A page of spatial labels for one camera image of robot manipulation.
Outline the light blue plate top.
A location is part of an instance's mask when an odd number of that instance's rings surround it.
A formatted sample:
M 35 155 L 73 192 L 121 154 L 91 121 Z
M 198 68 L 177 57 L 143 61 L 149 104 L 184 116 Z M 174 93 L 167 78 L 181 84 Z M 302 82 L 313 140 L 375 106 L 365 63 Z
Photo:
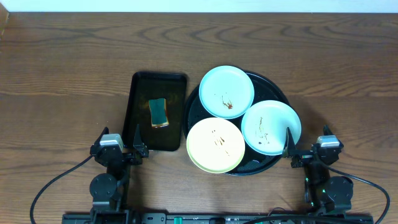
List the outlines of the light blue plate top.
M 222 65 L 212 68 L 202 78 L 199 98 L 209 114 L 235 119 L 251 107 L 254 101 L 254 85 L 240 68 Z

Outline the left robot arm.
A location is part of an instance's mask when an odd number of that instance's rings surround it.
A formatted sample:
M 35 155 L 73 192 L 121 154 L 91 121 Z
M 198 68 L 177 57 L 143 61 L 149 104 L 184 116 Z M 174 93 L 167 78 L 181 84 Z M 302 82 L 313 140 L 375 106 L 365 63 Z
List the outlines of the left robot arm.
M 143 158 L 149 156 L 138 126 L 133 150 L 124 152 L 123 148 L 121 136 L 111 134 L 107 127 L 90 147 L 90 155 L 106 168 L 106 172 L 97 175 L 90 184 L 93 211 L 96 213 L 121 213 L 127 209 L 131 167 L 141 165 Z

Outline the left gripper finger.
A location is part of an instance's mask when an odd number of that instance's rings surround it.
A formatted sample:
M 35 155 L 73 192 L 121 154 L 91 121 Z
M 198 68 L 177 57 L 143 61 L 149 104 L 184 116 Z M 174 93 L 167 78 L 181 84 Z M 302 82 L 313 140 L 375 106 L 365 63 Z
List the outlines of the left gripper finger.
M 99 135 L 99 137 L 97 138 L 97 140 L 95 141 L 95 144 L 99 144 L 102 137 L 106 134 L 109 134 L 109 128 L 108 127 L 104 127 L 104 129 L 102 130 L 101 134 Z
M 144 148 L 144 143 L 142 142 L 139 124 L 137 124 L 136 130 L 134 133 L 133 147 L 136 150 L 143 150 L 143 148 Z

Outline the light blue plate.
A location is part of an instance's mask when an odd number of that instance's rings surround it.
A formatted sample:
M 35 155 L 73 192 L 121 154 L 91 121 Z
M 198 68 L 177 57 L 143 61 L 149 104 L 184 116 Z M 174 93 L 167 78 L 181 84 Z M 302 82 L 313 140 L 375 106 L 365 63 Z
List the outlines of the light blue plate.
M 212 68 L 202 78 L 199 98 L 209 114 L 235 119 L 251 107 L 254 101 L 254 85 L 240 68 L 222 65 Z
M 267 156 L 282 154 L 288 129 L 294 143 L 298 143 L 302 134 L 298 114 L 289 105 L 276 100 L 252 105 L 241 121 L 241 132 L 248 146 Z

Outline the black round tray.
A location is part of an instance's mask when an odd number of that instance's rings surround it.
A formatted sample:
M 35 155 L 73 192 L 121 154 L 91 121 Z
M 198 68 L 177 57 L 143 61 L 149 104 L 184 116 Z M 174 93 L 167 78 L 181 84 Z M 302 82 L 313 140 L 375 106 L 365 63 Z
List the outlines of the black round tray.
M 245 71 L 254 85 L 254 101 L 258 103 L 265 100 L 276 100 L 286 105 L 289 104 L 288 99 L 282 90 L 270 79 L 248 70 Z M 199 87 L 195 87 L 190 93 L 183 111 L 182 128 L 184 136 L 188 136 L 190 129 L 197 122 L 211 118 L 212 115 L 200 103 Z M 267 156 L 253 150 L 250 146 L 246 146 L 242 161 L 232 170 L 228 171 L 228 175 L 254 175 L 271 168 L 281 156 Z

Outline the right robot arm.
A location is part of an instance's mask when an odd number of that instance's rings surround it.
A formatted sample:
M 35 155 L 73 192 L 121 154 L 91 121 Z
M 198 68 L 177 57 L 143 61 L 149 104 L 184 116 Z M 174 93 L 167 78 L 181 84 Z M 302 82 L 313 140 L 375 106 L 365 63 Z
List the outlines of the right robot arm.
M 323 135 L 309 150 L 297 149 L 290 129 L 286 129 L 282 157 L 292 160 L 291 167 L 304 169 L 305 202 L 312 206 L 309 214 L 344 215 L 351 209 L 352 180 L 345 176 L 332 177 L 328 168 L 339 159 L 343 147 L 327 125 L 323 127 Z

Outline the yellow plate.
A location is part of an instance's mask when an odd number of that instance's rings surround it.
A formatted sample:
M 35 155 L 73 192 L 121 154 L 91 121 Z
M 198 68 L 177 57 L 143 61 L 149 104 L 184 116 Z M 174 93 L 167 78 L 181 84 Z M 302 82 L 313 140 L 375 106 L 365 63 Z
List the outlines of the yellow plate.
M 192 162 L 205 172 L 221 174 L 233 170 L 245 154 L 241 131 L 222 118 L 206 118 L 188 132 L 186 148 Z

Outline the black rectangular tray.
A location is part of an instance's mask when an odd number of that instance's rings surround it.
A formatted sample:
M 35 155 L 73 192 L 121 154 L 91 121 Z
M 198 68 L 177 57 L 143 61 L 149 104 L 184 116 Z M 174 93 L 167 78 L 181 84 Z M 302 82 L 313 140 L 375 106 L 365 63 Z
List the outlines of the black rectangular tray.
M 136 128 L 149 150 L 176 151 L 180 147 L 183 107 L 187 89 L 186 75 L 181 73 L 136 72 L 127 103 L 122 131 L 124 146 L 133 148 Z M 164 99 L 169 124 L 155 127 L 150 100 Z

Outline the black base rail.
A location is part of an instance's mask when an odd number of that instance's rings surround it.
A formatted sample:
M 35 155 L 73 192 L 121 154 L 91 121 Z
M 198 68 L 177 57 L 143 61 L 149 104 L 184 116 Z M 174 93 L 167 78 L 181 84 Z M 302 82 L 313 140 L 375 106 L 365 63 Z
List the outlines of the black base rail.
M 243 224 L 252 220 L 260 224 L 302 223 L 301 220 L 281 219 L 281 214 L 271 214 L 270 220 L 262 221 L 261 216 L 254 215 L 187 215 L 164 213 L 95 215 L 64 214 L 62 224 L 90 224 L 90 223 L 130 223 L 130 224 Z

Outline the green yellow sponge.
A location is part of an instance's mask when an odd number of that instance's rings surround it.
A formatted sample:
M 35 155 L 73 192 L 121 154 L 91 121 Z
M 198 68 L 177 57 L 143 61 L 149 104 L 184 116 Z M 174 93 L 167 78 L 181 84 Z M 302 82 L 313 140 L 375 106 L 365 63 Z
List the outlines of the green yellow sponge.
M 151 126 L 153 128 L 162 128 L 169 125 L 165 98 L 149 100 L 149 109 Z

